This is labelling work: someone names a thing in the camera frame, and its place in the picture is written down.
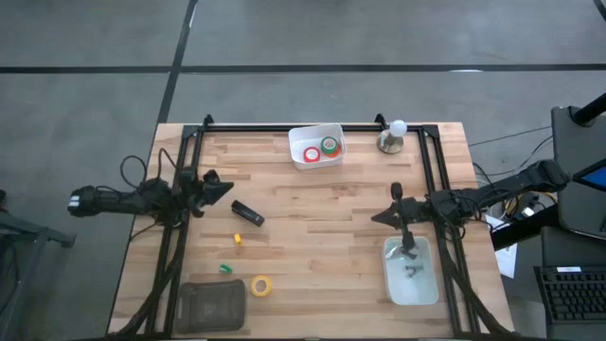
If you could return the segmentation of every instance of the computer monitor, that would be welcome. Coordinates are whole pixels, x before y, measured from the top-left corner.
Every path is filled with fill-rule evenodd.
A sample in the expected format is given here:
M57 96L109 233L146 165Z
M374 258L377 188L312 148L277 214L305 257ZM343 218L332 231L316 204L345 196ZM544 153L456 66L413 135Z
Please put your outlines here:
M591 188L606 191L606 159L579 171L572 179Z

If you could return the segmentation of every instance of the black floor stripe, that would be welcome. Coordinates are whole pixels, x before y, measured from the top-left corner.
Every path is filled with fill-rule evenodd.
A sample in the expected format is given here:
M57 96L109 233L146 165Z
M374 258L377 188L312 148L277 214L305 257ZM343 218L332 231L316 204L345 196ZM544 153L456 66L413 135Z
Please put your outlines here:
M560 64L325 64L182 66L184 74L347 73L347 72L541 72L606 71L606 63Z
M181 27L181 36L179 37L179 44L174 52L174 59L172 60L172 68L169 74L169 81L167 82L167 88L164 91L162 97L162 104L160 105L160 113L158 114L157 123L166 123L169 119L170 105L172 104L172 97L174 96L174 89L177 86L177 80L181 73L181 64L183 63L183 57L186 53L187 39L189 38L189 32L191 31L191 24L193 22L193 15L198 6L198 0L189 0L187 5L186 17L183 21L183 27Z
M604 6L604 2L602 0L594 0L594 4L596 5L599 14L601 14L604 21L606 21L606 7Z
M170 66L0 66L0 74L161 74Z

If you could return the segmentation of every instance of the keyboard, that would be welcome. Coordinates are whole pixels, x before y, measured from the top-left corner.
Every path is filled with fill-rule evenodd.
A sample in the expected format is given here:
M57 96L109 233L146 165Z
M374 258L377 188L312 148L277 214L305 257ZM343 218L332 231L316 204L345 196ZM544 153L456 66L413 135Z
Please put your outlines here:
M553 324L606 322L606 265L535 266Z

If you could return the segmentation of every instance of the yellow tape roll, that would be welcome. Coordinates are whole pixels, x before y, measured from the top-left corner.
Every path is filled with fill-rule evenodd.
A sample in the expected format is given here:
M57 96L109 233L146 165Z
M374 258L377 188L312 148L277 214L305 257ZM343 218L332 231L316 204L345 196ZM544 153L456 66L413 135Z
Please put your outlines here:
M265 283L265 289L263 291L259 291L257 289L257 284L260 282ZM253 282L250 284L250 291L254 296L263 297L269 295L269 292L272 291L272 281L266 276L256 276L253 278Z

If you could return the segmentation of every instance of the green tape roll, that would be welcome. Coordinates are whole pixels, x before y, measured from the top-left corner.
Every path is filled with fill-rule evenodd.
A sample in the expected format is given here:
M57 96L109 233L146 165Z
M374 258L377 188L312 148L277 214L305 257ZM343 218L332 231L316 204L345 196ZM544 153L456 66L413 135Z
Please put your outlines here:
M334 137L324 137L322 139L322 153L336 153L339 143Z

